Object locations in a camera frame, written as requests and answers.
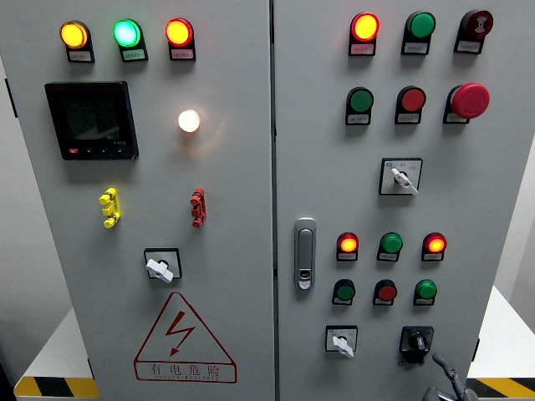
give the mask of digital power meter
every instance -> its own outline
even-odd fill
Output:
[[[133,160],[139,155],[125,81],[50,83],[44,89],[65,160]]]

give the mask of yellow black hazard stripe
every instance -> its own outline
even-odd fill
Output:
[[[479,398],[535,398],[535,378],[469,378]]]
[[[100,398],[97,383],[92,378],[24,376],[15,387],[14,393],[20,397]]]

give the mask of illuminated red light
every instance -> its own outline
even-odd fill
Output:
[[[361,42],[370,42],[379,33],[380,23],[373,13],[360,13],[351,23],[351,33],[354,38]]]
[[[338,248],[341,252],[354,253],[359,248],[359,239],[351,232],[345,232],[338,239]]]
[[[424,247],[430,253],[441,253],[447,247],[446,238],[437,232],[425,237]]]

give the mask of emergency stop button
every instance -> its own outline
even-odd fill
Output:
[[[468,124],[487,110],[491,102],[488,89],[477,82],[456,86],[448,94],[444,124]]]

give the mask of indicator light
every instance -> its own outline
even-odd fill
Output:
[[[396,232],[389,232],[381,237],[379,250],[377,251],[378,261],[398,261],[403,248],[403,240]]]
[[[432,280],[422,280],[416,283],[413,305],[434,305],[437,293],[438,289],[436,288],[435,282]]]
[[[358,259],[359,238],[353,232],[345,232],[336,241],[336,261],[356,261]]]
[[[456,86],[448,94],[444,124],[468,124],[487,110],[491,103],[488,89],[477,82]]]
[[[351,24],[351,33],[354,38],[361,42],[373,40],[379,33],[379,19],[372,13],[357,15]]]
[[[494,18],[487,10],[471,10],[459,23],[454,52],[481,54],[485,37],[491,32]]]
[[[416,86],[405,86],[399,93],[395,107],[395,124],[419,124],[426,101],[425,92]]]
[[[185,132],[195,132],[201,124],[201,117],[195,110],[184,110],[178,116],[178,126]]]
[[[71,63],[94,63],[91,34],[80,21],[68,21],[59,29],[59,37],[65,44],[67,60]]]
[[[345,105],[346,125],[369,125],[371,123],[371,108],[374,105],[374,95],[362,86],[349,91]]]
[[[140,27],[131,19],[117,21],[114,25],[114,36],[117,43],[124,48],[134,47],[141,39]]]
[[[166,24],[166,38],[169,60],[195,60],[195,38],[193,27],[184,18],[173,18]]]
[[[349,56],[375,56],[380,22],[373,13],[357,14],[349,32]]]
[[[351,306],[356,294],[354,284],[351,280],[343,278],[334,284],[332,303],[334,305]]]
[[[375,284],[374,305],[385,305],[390,307],[394,305],[394,299],[398,295],[398,290],[392,280],[381,280]]]
[[[166,37],[173,46],[186,46],[193,38],[193,28],[185,19],[175,18],[166,25]]]
[[[61,26],[59,36],[68,48],[82,48],[87,43],[88,31],[79,21],[68,21]]]
[[[141,26],[133,19],[121,19],[114,25],[114,38],[124,63],[149,59]]]
[[[421,248],[422,261],[442,261],[447,247],[446,238],[440,232],[425,236]]]

